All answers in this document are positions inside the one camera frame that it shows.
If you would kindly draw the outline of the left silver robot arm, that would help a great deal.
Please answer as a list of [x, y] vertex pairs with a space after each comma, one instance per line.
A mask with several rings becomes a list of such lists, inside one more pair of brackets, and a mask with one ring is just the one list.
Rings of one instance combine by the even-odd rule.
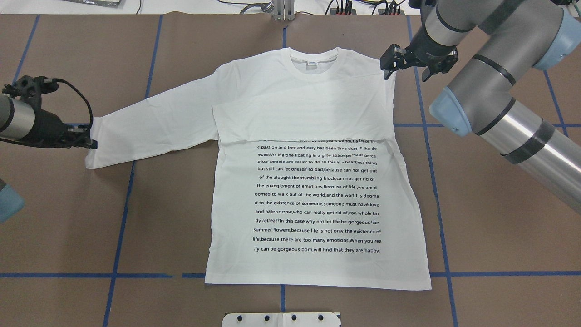
[[40, 149], [82, 147], [97, 149], [90, 124], [73, 126], [56, 114], [24, 101], [1, 96], [1, 141]]

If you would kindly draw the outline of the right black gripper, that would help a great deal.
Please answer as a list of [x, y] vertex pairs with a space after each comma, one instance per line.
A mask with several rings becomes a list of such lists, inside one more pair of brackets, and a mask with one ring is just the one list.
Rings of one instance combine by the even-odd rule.
[[425, 27], [421, 27], [406, 48], [392, 44], [380, 58], [384, 80], [392, 73], [411, 67], [426, 67], [423, 82], [438, 73], [448, 73], [458, 62], [456, 46], [442, 45], [434, 41]]

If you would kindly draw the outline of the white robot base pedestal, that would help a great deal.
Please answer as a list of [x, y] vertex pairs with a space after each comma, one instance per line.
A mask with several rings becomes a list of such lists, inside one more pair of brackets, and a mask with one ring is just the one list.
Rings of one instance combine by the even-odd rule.
[[222, 327], [340, 327], [339, 313], [272, 312], [232, 313], [222, 319]]

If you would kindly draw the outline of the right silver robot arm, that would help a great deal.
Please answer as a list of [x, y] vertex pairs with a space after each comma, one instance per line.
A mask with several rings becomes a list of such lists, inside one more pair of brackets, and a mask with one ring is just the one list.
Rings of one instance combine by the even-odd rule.
[[531, 68], [558, 64], [580, 43], [580, 22], [549, 0], [411, 0], [422, 24], [406, 47], [392, 44], [380, 58], [388, 79], [424, 67], [423, 81], [447, 73], [458, 44], [474, 28], [489, 36], [444, 87], [430, 114], [459, 136], [474, 133], [502, 157], [542, 183], [577, 213], [580, 147], [514, 99], [510, 89]]

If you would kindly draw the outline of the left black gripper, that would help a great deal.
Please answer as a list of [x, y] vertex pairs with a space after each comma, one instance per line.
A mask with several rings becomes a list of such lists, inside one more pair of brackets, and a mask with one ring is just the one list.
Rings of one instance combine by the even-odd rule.
[[91, 139], [90, 129], [93, 126], [93, 110], [89, 106], [89, 124], [80, 125], [77, 132], [71, 125], [65, 124], [58, 116], [42, 109], [29, 109], [28, 118], [33, 119], [27, 133], [27, 145], [36, 148], [71, 148], [83, 147], [97, 149], [98, 142]]

